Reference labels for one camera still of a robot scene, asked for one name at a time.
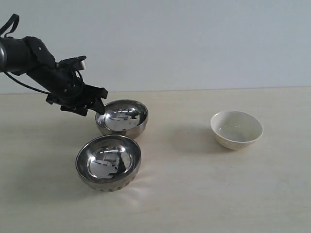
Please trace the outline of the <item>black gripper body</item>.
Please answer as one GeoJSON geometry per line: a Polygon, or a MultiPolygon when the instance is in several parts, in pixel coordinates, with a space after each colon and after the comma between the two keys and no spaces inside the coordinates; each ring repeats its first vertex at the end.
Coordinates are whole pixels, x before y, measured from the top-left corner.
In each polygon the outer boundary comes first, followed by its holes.
{"type": "Polygon", "coordinates": [[[86,105],[92,109],[92,103],[96,98],[106,99],[108,91],[103,87],[85,84],[80,74],[73,68],[50,68],[39,66],[26,73],[31,79],[47,89],[50,93],[48,103],[56,103],[64,106],[86,105]]]}

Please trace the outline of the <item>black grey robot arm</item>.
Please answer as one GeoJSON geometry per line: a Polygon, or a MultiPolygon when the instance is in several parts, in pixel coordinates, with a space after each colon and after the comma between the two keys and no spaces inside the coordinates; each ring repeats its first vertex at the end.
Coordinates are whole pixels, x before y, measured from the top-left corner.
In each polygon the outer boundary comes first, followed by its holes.
{"type": "Polygon", "coordinates": [[[36,37],[0,39],[0,70],[5,74],[26,74],[47,90],[46,102],[58,104],[62,111],[86,116],[88,110],[105,113],[102,102],[108,91],[84,83],[81,70],[86,56],[57,62],[45,44],[36,37]]]}

